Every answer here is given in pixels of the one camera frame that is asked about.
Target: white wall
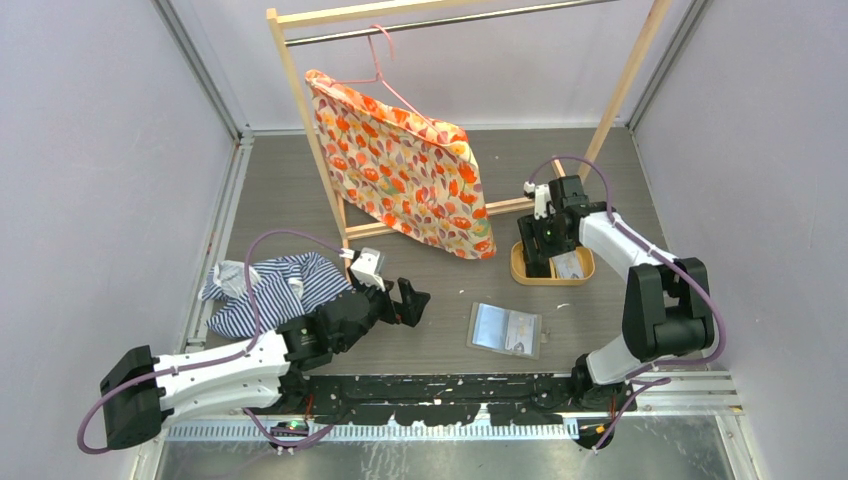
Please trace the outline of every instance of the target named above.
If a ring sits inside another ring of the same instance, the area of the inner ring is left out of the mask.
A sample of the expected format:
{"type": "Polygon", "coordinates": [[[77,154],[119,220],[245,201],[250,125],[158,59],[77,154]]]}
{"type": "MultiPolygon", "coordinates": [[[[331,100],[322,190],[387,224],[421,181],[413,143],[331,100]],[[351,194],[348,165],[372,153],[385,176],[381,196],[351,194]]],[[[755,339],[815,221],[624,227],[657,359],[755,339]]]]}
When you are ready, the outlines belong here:
{"type": "Polygon", "coordinates": [[[714,2],[637,131],[774,479],[845,478],[848,4],[714,2]]]}
{"type": "Polygon", "coordinates": [[[232,144],[150,2],[3,2],[0,59],[0,478],[127,478],[77,425],[177,346],[232,144]]]}
{"type": "MultiPolygon", "coordinates": [[[[586,126],[600,120],[653,0],[622,0],[559,11],[392,34],[397,58],[382,53],[386,79],[419,111],[464,126],[586,126]]],[[[297,13],[365,0],[174,0],[201,55],[240,124],[255,130],[302,129],[265,20],[269,7],[297,13]]],[[[445,18],[540,0],[500,0],[465,8],[382,17],[293,31],[293,38],[445,18]]],[[[630,118],[640,93],[690,0],[676,0],[645,69],[622,109],[630,118]]],[[[343,79],[373,77],[363,38],[293,49],[301,73],[317,68],[343,79]]],[[[382,87],[361,90],[397,104],[382,87]]]]}

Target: wooden clothes rack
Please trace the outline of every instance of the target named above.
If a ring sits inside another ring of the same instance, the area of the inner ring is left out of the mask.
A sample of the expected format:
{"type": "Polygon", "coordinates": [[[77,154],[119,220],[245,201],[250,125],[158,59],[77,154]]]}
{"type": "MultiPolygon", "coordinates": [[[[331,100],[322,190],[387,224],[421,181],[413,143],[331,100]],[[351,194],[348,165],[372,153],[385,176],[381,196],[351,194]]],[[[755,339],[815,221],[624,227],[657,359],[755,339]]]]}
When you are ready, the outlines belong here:
{"type": "MultiPolygon", "coordinates": [[[[333,190],[330,183],[330,176],[327,171],[327,165],[321,155],[321,146],[318,142],[318,137],[315,134],[315,129],[312,125],[312,115],[309,111],[309,102],[303,90],[303,79],[298,74],[294,61],[292,60],[290,48],[300,45],[310,45],[313,43],[329,42],[342,40],[347,38],[363,37],[380,33],[380,30],[375,28],[367,28],[344,32],[332,35],[323,35],[310,38],[286,40],[286,34],[294,29],[303,27],[313,27],[316,25],[326,25],[331,23],[345,22],[349,20],[371,19],[387,15],[396,15],[403,13],[420,12],[425,10],[435,10],[447,7],[456,7],[461,5],[471,5],[476,3],[491,2],[493,0],[394,0],[383,1],[378,3],[368,3],[364,5],[355,5],[350,7],[332,8],[327,10],[316,10],[313,12],[296,13],[292,15],[277,15],[277,10],[274,8],[268,9],[267,18],[271,28],[271,34],[274,36],[274,42],[277,45],[277,50],[280,53],[280,60],[283,63],[283,68],[286,72],[286,77],[289,81],[292,93],[294,94],[295,104],[297,105],[298,113],[303,121],[303,127],[306,131],[306,138],[309,141],[309,148],[312,150],[312,156],[315,158],[315,165],[318,167],[318,172],[321,175],[321,183],[324,185],[324,191],[327,194],[327,199],[330,202],[330,209],[333,212],[333,217],[336,221],[336,226],[339,229],[339,235],[342,239],[342,244],[345,248],[349,248],[350,240],[366,238],[375,235],[395,232],[388,226],[380,223],[370,223],[366,225],[348,226],[345,219],[344,200],[333,190]]],[[[552,3],[547,5],[537,5],[533,7],[512,8],[508,10],[500,10],[496,12],[466,15],[461,17],[453,17],[442,20],[429,20],[417,23],[386,26],[386,31],[404,31],[417,28],[429,28],[441,25],[454,23],[463,23],[477,20],[485,20],[489,18],[498,18],[504,16],[521,15],[527,13],[555,10],[561,8],[577,7],[582,5],[592,5],[597,3],[605,3],[615,0],[572,0],[566,2],[552,3]]],[[[633,80],[642,66],[642,62],[648,53],[648,49],[654,40],[654,37],[662,24],[665,14],[668,12],[672,0],[654,0],[651,6],[648,17],[642,26],[639,37],[633,45],[630,56],[627,58],[627,63],[624,65],[624,71],[618,80],[612,98],[607,104],[603,117],[589,148],[586,151],[585,157],[594,162],[604,144],[604,140],[612,127],[616,115],[621,110],[627,93],[633,85],[633,80]]],[[[558,176],[565,175],[559,160],[553,162],[554,170],[558,176]]],[[[589,174],[590,168],[588,165],[581,165],[578,170],[578,175],[585,181],[589,174]]],[[[533,202],[527,198],[514,198],[501,202],[486,204],[486,210],[489,215],[498,215],[501,213],[516,212],[533,207],[533,202]]]]}

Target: pink clothes hanger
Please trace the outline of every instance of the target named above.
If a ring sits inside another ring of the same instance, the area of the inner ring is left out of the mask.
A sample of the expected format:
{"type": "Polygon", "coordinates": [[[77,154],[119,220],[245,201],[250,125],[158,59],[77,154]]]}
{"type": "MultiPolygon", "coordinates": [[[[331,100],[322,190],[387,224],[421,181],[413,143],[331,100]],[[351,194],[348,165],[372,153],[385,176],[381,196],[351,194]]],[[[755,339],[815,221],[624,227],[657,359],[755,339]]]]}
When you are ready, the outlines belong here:
{"type": "MultiPolygon", "coordinates": [[[[394,61],[394,59],[395,59],[395,45],[394,45],[394,42],[392,42],[392,37],[391,37],[391,35],[389,35],[389,32],[387,32],[385,28],[381,27],[380,25],[376,25],[376,24],[371,25],[371,28],[379,29],[381,32],[383,32],[383,35],[386,36],[386,39],[388,39],[388,41],[389,41],[389,56],[392,59],[392,61],[394,61]]],[[[447,141],[447,133],[444,132],[444,131],[440,131],[438,128],[436,128],[436,126],[433,124],[433,122],[431,122],[427,117],[422,115],[421,112],[416,110],[416,108],[413,107],[409,102],[407,102],[405,98],[403,98],[399,93],[397,93],[397,91],[394,88],[392,88],[392,86],[389,85],[389,82],[387,82],[386,79],[383,77],[383,69],[380,68],[380,61],[377,59],[377,52],[374,50],[374,42],[371,41],[371,35],[368,35],[368,47],[371,48],[371,58],[374,59],[374,67],[377,70],[377,74],[374,76],[374,78],[368,79],[368,80],[348,80],[348,81],[334,80],[333,83],[330,84],[330,86],[332,87],[333,85],[335,85],[337,83],[356,84],[356,83],[377,83],[377,82],[380,82],[390,92],[392,92],[392,94],[395,97],[397,97],[398,100],[400,100],[404,105],[406,105],[407,108],[409,108],[413,113],[415,113],[416,115],[421,117],[421,119],[427,125],[429,125],[430,128],[433,129],[433,131],[438,133],[439,142],[445,143],[447,141]]]]}

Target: wooden frame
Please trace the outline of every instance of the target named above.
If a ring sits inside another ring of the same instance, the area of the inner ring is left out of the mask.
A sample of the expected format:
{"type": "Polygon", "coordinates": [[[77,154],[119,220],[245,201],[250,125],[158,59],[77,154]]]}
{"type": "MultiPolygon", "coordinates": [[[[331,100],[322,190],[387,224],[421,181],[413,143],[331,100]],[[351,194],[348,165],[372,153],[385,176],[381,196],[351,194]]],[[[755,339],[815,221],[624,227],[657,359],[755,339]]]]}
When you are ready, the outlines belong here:
{"type": "MultiPolygon", "coordinates": [[[[371,19],[386,15],[420,12],[424,10],[470,5],[488,1],[491,0],[393,0],[282,16],[277,15],[276,9],[268,9],[268,25],[271,28],[274,43],[277,45],[280,60],[283,63],[283,69],[286,72],[289,86],[291,87],[292,94],[294,95],[295,105],[297,106],[298,113],[300,114],[301,121],[303,122],[303,127],[306,131],[309,148],[312,150],[312,156],[315,159],[315,165],[317,166],[318,173],[321,176],[321,183],[324,186],[324,192],[327,195],[327,200],[330,202],[330,209],[333,212],[333,217],[336,221],[336,226],[339,230],[339,235],[341,236],[342,244],[345,248],[349,248],[350,240],[393,233],[395,230],[392,230],[379,222],[352,227],[347,225],[344,212],[344,200],[335,192],[335,190],[333,190],[332,184],[330,183],[327,166],[321,155],[321,146],[312,125],[312,117],[309,114],[309,102],[304,94],[302,86],[303,81],[297,72],[294,61],[292,60],[291,52],[286,46],[286,32],[295,28],[326,25],[349,20],[371,19]]],[[[627,58],[627,63],[624,65],[624,71],[616,84],[612,98],[607,104],[604,115],[601,117],[601,122],[595,130],[595,134],[592,137],[588,150],[586,151],[585,157],[589,161],[594,162],[598,153],[601,151],[604,140],[612,127],[616,115],[621,110],[621,106],[630,91],[630,87],[633,85],[633,81],[636,78],[636,74],[639,72],[639,68],[642,66],[642,62],[645,60],[645,56],[653,43],[657,31],[659,31],[659,27],[671,6],[671,2],[672,0],[654,0],[651,10],[648,12],[648,16],[642,26],[642,30],[639,33],[639,37],[636,39],[636,43],[633,45],[630,56],[627,58]]],[[[561,177],[565,175],[565,171],[563,170],[559,160],[553,162],[553,167],[558,176],[561,177]]],[[[585,181],[589,171],[590,167],[588,165],[581,165],[578,170],[578,175],[580,175],[580,178],[585,181]]],[[[516,212],[532,207],[533,202],[524,197],[486,204],[486,210],[489,212],[489,215],[516,212]]]]}

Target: patterned fabric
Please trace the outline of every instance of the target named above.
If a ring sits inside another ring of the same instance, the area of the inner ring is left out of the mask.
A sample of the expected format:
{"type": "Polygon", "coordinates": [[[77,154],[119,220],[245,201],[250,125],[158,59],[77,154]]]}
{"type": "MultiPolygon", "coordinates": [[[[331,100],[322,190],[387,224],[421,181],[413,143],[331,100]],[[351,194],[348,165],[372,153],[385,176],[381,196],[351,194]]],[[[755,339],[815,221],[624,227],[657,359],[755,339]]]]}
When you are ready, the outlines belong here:
{"type": "Polygon", "coordinates": [[[333,188],[419,242],[489,258],[495,242],[465,131],[384,105],[317,71],[306,73],[333,188]]]}
{"type": "MultiPolygon", "coordinates": [[[[253,264],[262,280],[253,285],[259,304],[262,332],[273,330],[295,317],[315,310],[336,295],[352,287],[332,262],[310,252],[302,255],[272,258],[253,264]]],[[[212,281],[214,269],[206,276],[202,300],[227,300],[206,324],[209,330],[227,338],[253,336],[254,317],[250,299],[243,295],[233,299],[212,281]]]]}

